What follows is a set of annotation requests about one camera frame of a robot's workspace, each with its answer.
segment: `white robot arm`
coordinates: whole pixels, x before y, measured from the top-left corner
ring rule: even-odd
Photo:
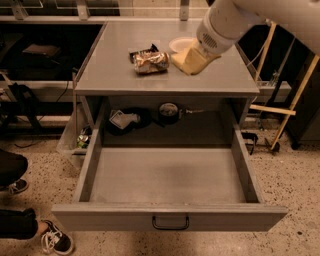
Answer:
[[[320,55],[320,0],[216,0],[197,29],[200,45],[221,54],[266,19]]]

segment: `white shoelace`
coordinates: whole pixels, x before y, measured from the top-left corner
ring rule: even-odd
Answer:
[[[41,237],[41,245],[42,250],[46,254],[50,254],[54,249],[56,243],[59,242],[59,237],[62,237],[62,233],[60,231],[48,231]]]

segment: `terrazzo floor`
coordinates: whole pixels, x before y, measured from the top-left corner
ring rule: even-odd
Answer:
[[[68,232],[76,243],[73,255],[320,255],[320,146],[292,150],[284,134],[280,152],[274,155],[264,147],[264,138],[272,140],[277,125],[264,127],[265,131],[255,125],[245,128],[259,137],[251,164],[266,203],[289,210],[269,232]],[[40,219],[61,227],[50,210],[53,204],[71,202],[80,170],[56,151],[58,140],[25,136],[0,141],[2,149],[28,158],[24,178],[30,182],[19,195],[0,193],[1,208],[33,207]],[[43,255],[40,237],[0,240],[0,256],[7,255]]]

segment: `tape roll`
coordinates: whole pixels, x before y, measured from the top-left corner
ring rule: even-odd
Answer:
[[[179,120],[179,108],[173,103],[164,103],[159,107],[159,121],[174,124]]]

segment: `person's leg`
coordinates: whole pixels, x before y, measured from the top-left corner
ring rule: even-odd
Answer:
[[[33,209],[25,211],[0,210],[0,239],[30,239],[41,236],[42,250],[49,254],[69,255],[74,248],[73,240],[49,220],[36,220]]]
[[[28,188],[28,183],[20,179],[28,169],[27,158],[0,149],[0,163],[0,190],[16,194]]]
[[[0,210],[0,238],[30,239],[37,230],[38,222],[32,209]]]

